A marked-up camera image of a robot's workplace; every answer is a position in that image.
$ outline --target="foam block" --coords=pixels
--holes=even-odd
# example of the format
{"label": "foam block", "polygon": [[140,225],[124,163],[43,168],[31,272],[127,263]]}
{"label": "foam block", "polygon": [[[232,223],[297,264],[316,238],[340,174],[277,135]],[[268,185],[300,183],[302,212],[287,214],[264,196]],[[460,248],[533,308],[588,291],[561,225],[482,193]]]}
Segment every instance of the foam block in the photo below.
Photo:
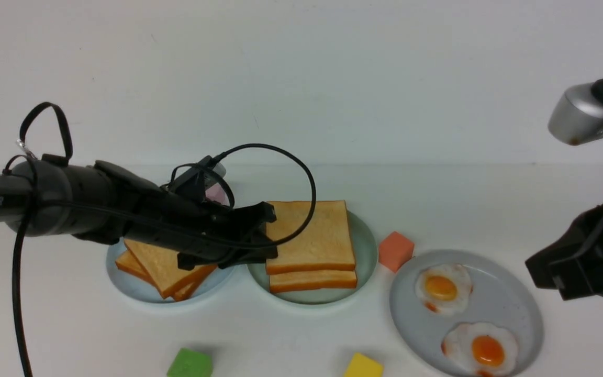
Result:
{"label": "foam block", "polygon": [[382,377],[383,365],[356,352],[350,360],[344,377]]}
{"label": "foam block", "polygon": [[413,241],[393,231],[378,245],[378,261],[390,271],[397,272],[414,256],[415,246]]}
{"label": "foam block", "polygon": [[222,190],[219,184],[215,184],[211,186],[208,190],[206,190],[206,198],[227,205],[227,195]]}
{"label": "foam block", "polygon": [[181,348],[167,371],[167,377],[210,377],[211,373],[213,362],[209,355]]}

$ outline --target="egg white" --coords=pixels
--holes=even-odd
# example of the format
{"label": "egg white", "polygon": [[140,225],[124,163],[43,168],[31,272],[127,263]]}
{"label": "egg white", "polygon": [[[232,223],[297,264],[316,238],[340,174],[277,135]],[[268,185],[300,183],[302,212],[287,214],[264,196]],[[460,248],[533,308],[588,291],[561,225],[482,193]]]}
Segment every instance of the egg white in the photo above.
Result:
{"label": "egg white", "polygon": [[[442,276],[452,281],[455,284],[455,288],[457,288],[455,299],[443,301],[431,296],[425,289],[425,282],[431,276]],[[471,291],[472,282],[469,272],[467,272],[467,269],[463,265],[457,263],[434,265],[421,272],[416,281],[416,296],[428,309],[443,317],[450,317],[465,311],[467,306],[469,306]]]}
{"label": "egg white", "polygon": [[[472,343],[479,336],[492,337],[501,344],[504,349],[504,362],[499,367],[483,365],[474,358]],[[518,342],[513,333],[488,322],[457,325],[445,336],[441,349],[445,357],[465,372],[478,375],[479,371],[484,371],[494,377],[513,372],[518,358]]]}

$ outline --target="toast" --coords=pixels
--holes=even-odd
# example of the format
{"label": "toast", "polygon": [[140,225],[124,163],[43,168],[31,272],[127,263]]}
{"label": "toast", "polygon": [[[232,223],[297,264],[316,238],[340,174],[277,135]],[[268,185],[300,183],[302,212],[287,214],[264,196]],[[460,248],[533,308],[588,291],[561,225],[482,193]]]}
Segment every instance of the toast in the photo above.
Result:
{"label": "toast", "polygon": [[309,291],[321,288],[357,288],[357,275],[354,271],[301,271],[271,275],[269,291],[283,293],[292,291]]}
{"label": "toast", "polygon": [[146,271],[162,298],[171,296],[197,277],[208,276],[208,269],[215,269],[211,265],[198,265],[190,271],[182,270],[178,268],[177,251],[132,239],[125,239],[125,246]]}
{"label": "toast", "polygon": [[[136,276],[142,281],[145,281],[148,284],[155,286],[155,283],[152,279],[150,279],[148,272],[146,272],[143,267],[141,267],[136,258],[134,258],[134,254],[132,254],[131,251],[127,250],[124,253],[120,254],[120,256],[115,260],[115,265],[120,271],[127,272],[127,274]],[[197,272],[197,276],[194,281],[191,281],[183,288],[174,292],[171,297],[174,299],[174,301],[187,300],[192,296],[194,291],[199,288],[199,286],[208,277],[208,275],[211,275],[211,272],[213,272],[215,269],[215,265],[207,265],[206,267],[202,268],[200,272]]]}
{"label": "toast", "polygon": [[153,280],[150,279],[148,272],[141,267],[141,264],[136,260],[136,258],[134,258],[134,255],[129,250],[120,254],[120,256],[115,260],[115,266],[122,272],[127,272],[127,274],[136,276],[150,285],[155,285]]}
{"label": "toast", "polygon": [[[277,220],[266,223],[266,236],[276,241],[304,222],[308,201],[270,202]],[[296,238],[278,245],[278,258],[266,260],[268,275],[317,270],[355,270],[345,201],[319,201],[306,229]]]}

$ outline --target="white wall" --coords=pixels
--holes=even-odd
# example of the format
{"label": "white wall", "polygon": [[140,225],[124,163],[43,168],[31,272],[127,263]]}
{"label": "white wall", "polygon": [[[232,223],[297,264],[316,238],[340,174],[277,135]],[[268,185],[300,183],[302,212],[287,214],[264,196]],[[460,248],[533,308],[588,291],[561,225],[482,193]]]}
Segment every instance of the white wall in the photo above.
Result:
{"label": "white wall", "polygon": [[[0,163],[46,100],[81,163],[248,141],[314,163],[603,162],[603,141],[546,130],[565,88],[602,77],[591,0],[0,0]],[[31,147],[60,152],[40,120]]]}

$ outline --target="cable clip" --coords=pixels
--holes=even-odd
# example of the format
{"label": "cable clip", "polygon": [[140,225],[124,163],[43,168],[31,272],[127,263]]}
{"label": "cable clip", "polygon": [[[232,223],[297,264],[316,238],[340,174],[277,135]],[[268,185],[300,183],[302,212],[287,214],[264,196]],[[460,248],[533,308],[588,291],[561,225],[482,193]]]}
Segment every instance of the cable clip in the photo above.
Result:
{"label": "cable clip", "polygon": [[38,160],[38,158],[36,158],[36,155],[33,152],[31,152],[31,150],[29,150],[29,148],[27,148],[27,144],[25,144],[25,142],[22,141],[21,139],[17,139],[17,146],[20,149],[22,149],[22,152],[24,152],[30,158],[33,158],[34,160]]}

